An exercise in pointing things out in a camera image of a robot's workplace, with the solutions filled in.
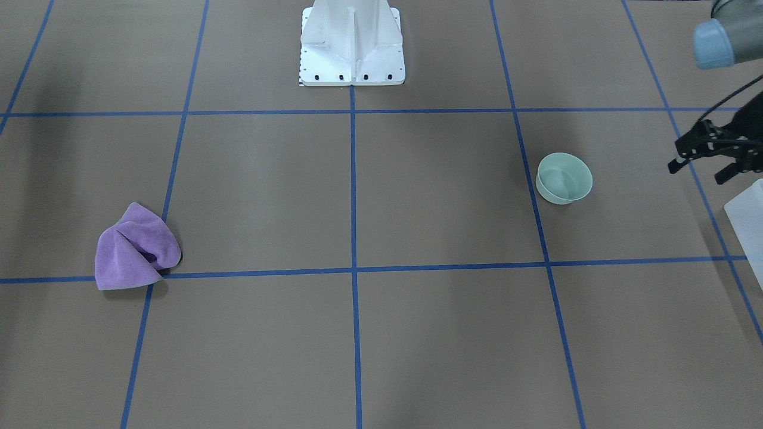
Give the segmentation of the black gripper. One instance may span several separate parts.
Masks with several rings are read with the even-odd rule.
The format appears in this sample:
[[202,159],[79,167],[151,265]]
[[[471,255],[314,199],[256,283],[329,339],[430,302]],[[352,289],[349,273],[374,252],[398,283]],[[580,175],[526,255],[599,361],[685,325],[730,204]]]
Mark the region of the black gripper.
[[729,157],[733,162],[714,174],[723,185],[741,173],[762,171],[762,94],[742,106],[727,125],[709,119],[698,120],[675,141],[676,158],[668,163],[671,175],[699,158]]

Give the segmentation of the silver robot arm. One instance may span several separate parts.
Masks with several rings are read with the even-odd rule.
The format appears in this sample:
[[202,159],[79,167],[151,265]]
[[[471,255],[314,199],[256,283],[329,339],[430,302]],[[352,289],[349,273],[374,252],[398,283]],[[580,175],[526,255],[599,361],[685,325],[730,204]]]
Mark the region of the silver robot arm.
[[[760,1],[715,1],[709,20],[694,30],[694,59],[701,70],[714,70],[762,57],[762,5]],[[671,174],[700,158],[728,157],[732,162],[714,174],[723,185],[742,173],[761,173],[762,95],[758,93],[736,111],[726,125],[715,125],[709,114],[761,82],[761,76],[718,101],[675,142],[676,158],[668,163]]]

